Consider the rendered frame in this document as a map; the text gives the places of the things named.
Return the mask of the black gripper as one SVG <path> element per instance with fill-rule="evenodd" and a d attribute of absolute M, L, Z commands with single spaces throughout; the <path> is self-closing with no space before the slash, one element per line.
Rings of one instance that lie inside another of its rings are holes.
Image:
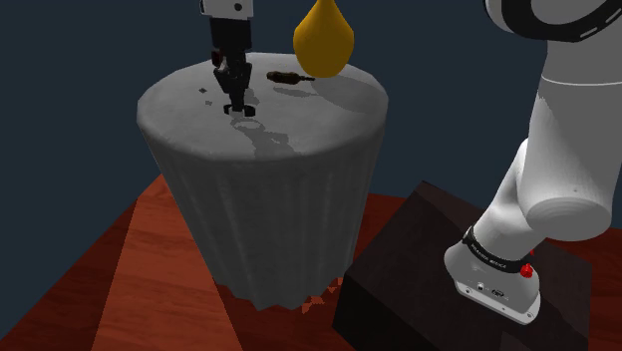
<path fill-rule="evenodd" d="M 253 107 L 244 103 L 252 64 L 245 62 L 241 65 L 239 94 L 235 74 L 227 65 L 220 66 L 222 59 L 228 54 L 242 53 L 252 47 L 250 21 L 211 17 L 209 24 L 213 45 L 211 61 L 213 66 L 217 67 L 213 70 L 213 74 L 221 90 L 229 97 L 230 106 L 228 111 L 252 112 Z"/>

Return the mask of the yellow teardrop vase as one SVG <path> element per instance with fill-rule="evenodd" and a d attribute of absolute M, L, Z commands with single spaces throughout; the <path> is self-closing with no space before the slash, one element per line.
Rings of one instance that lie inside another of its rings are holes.
<path fill-rule="evenodd" d="M 354 45 L 354 31 L 335 0 L 316 0 L 293 35 L 297 61 L 314 78 L 338 75 L 348 64 Z"/>

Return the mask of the round table with grey cloth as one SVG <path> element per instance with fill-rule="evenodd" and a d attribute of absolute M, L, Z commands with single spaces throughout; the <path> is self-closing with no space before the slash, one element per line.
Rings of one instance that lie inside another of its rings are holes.
<path fill-rule="evenodd" d="M 226 113 L 210 62 L 148 88 L 137 123 L 214 281 L 255 308 L 294 309 L 351 265 L 388 96 L 369 73 L 278 85 L 291 54 L 251 53 L 245 101 Z"/>

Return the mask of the dark robot stand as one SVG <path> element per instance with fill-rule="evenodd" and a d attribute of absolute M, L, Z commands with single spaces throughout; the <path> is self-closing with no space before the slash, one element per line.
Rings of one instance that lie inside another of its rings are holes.
<path fill-rule="evenodd" d="M 356 351 L 588 351 L 592 268 L 535 249 L 541 307 L 521 326 L 461 296 L 443 262 L 481 215 L 421 182 L 345 272 L 334 329 Z"/>

